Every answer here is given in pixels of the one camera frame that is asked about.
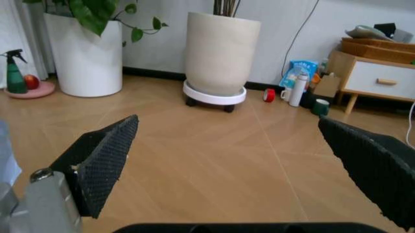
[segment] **green spray bottle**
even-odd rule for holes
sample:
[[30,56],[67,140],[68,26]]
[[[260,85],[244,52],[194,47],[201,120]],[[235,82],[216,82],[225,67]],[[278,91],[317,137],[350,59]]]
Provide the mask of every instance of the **green spray bottle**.
[[16,62],[13,59],[13,57],[17,57],[27,63],[21,56],[21,52],[23,52],[23,50],[11,50],[2,54],[2,56],[7,57],[7,91],[10,93],[27,93],[26,83],[19,68],[16,65]]

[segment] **spray nozzle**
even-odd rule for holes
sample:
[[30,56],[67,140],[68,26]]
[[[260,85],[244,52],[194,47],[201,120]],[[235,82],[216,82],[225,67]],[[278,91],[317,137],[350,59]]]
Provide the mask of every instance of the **spray nozzle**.
[[23,50],[21,50],[21,49],[19,49],[19,50],[10,50],[8,52],[5,52],[2,55],[7,57],[7,63],[12,62],[13,57],[17,57],[20,60],[24,61],[24,63],[27,63],[26,60],[21,56],[22,52],[23,52]]

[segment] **white thermos bottle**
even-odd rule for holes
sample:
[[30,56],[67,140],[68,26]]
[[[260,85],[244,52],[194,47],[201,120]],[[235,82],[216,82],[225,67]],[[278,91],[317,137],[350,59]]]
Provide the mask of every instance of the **white thermos bottle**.
[[307,74],[300,74],[294,85],[294,89],[291,92],[290,96],[290,105],[293,107],[298,107],[300,105],[301,97],[303,96],[304,88],[308,82],[309,78]]

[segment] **white drawer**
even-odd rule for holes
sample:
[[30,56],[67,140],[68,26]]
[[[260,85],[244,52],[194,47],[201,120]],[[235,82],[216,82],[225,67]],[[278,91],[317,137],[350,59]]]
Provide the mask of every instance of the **white drawer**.
[[[395,85],[377,83],[377,79],[395,81]],[[356,61],[344,91],[415,99],[415,69]]]

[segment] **power cord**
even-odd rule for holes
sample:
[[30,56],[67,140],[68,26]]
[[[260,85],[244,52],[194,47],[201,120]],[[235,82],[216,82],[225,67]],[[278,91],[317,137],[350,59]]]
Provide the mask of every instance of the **power cord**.
[[296,34],[295,34],[295,36],[294,36],[293,41],[291,42],[290,47],[288,48],[287,52],[285,53],[285,57],[284,57],[284,64],[283,64],[283,65],[282,65],[282,67],[281,67],[281,77],[284,77],[284,66],[285,66],[285,63],[287,63],[287,57],[288,57],[288,54],[290,53],[291,48],[293,47],[293,44],[294,44],[295,40],[297,39],[298,34],[299,34],[299,33],[300,33],[300,31],[303,29],[303,27],[304,27],[304,25],[307,23],[307,21],[309,21],[309,18],[310,18],[310,16],[313,14],[313,12],[314,12],[315,8],[317,7],[317,5],[318,5],[319,1],[320,1],[320,0],[317,0],[317,1],[315,2],[315,5],[314,5],[314,7],[312,8],[312,10],[311,10],[310,14],[307,16],[307,18],[306,18],[306,20],[303,22],[303,24],[301,24],[300,29],[298,29],[297,33],[296,33]]
[[412,149],[415,150],[415,147],[412,146],[411,143],[409,142],[409,133],[411,132],[411,128],[412,128],[412,111],[414,110],[414,106],[415,106],[415,102],[412,104],[412,107],[409,110],[409,128],[408,128],[408,131],[406,132],[406,144],[408,144],[408,146],[412,147]]

